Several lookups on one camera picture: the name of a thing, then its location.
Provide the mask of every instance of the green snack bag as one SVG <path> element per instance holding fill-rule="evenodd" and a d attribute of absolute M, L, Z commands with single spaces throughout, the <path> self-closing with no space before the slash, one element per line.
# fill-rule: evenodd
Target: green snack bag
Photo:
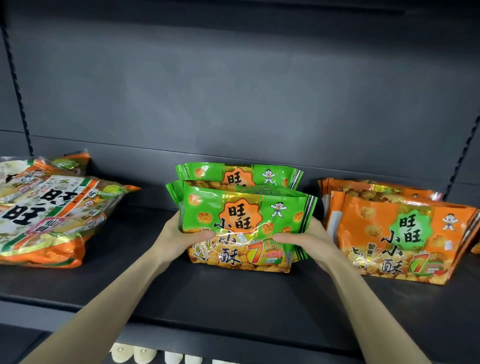
<path fill-rule="evenodd" d="M 274 184 L 296 190 L 303 171 L 288 166 L 270 166 L 250 164 L 232 166 L 224 163 L 185 163 L 175 167 L 179 180 L 205 180 L 234 184 L 236 186 L 255 186 Z"/>
<path fill-rule="evenodd" d="M 270 184 L 175 181 L 167 189 L 180 208 L 183 232 L 215 233 L 188 249 L 193 263 L 288 273 L 294 261 L 307 258 L 302 248 L 277 243 L 272 236 L 304 232 L 317 197 Z"/>

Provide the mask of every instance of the black shelf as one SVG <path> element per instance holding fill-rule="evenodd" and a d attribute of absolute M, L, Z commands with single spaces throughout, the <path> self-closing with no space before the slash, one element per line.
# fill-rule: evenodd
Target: black shelf
<path fill-rule="evenodd" d="M 172 214 L 120 206 L 87 243 L 84 265 L 76 269 L 0 266 L 0 303 L 8 307 L 0 310 L 0 323 L 54 330 L 51 322 L 42 327 L 42 320 L 29 317 L 58 313 L 58 325 L 63 323 L 135 261 Z M 480 256 L 465 256 L 446 286 L 366 280 L 432 360 L 473 363 L 480 357 Z M 312 261 L 275 274 L 191 264 L 181 257 L 153 282 L 126 329 L 128 343 L 242 364 L 269 357 L 307 362 L 318 355 L 328 363 L 362 362 L 333 283 Z M 142 342 L 141 332 L 157 335 L 156 346 Z M 271 350 L 281 350 L 281 357 Z M 264 358 L 258 356 L 262 351 Z"/>

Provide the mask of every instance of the number 7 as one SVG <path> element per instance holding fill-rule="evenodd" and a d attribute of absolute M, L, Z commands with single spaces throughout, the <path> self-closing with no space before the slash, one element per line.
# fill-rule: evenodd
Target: number 7
<path fill-rule="evenodd" d="M 260 260 L 260 257 L 262 256 L 262 252 L 264 251 L 264 243 L 263 242 L 258 242 L 254 244 L 250 244 L 248 246 L 248 250 L 253 250 L 256 249 L 257 251 L 255 252 L 255 256 L 252 259 L 252 263 L 258 263 Z"/>

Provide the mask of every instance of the person's right hand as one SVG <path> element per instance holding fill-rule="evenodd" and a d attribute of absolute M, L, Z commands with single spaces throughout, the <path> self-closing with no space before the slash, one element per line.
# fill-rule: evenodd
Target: person's right hand
<path fill-rule="evenodd" d="M 301 246 L 323 269 L 325 269 L 325 263 L 331 259 L 345 258 L 335 246 L 332 238 L 328 236 L 322 223 L 313 217 L 308 229 L 303 234 L 277 233 L 273 235 L 273 239 L 279 243 Z"/>

